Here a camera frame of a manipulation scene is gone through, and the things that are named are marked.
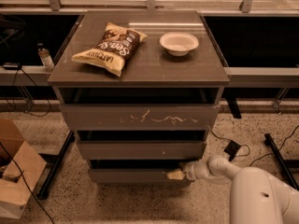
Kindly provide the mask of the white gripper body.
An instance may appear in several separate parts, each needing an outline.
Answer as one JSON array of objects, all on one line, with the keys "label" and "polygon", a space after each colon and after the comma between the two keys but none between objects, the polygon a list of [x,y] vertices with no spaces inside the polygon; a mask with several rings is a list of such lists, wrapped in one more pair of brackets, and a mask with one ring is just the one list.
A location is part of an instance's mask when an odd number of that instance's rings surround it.
[{"label": "white gripper body", "polygon": [[183,173],[191,181],[206,179],[209,176],[209,169],[204,161],[191,161],[184,165]]}]

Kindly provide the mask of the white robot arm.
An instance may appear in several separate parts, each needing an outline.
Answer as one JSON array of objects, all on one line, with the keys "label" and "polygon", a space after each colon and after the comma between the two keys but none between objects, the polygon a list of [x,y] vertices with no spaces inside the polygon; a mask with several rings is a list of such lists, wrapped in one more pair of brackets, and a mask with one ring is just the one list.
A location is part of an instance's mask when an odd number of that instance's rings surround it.
[{"label": "white robot arm", "polygon": [[230,224],[299,224],[299,191],[263,169],[241,168],[220,155],[182,163],[170,180],[231,181]]}]

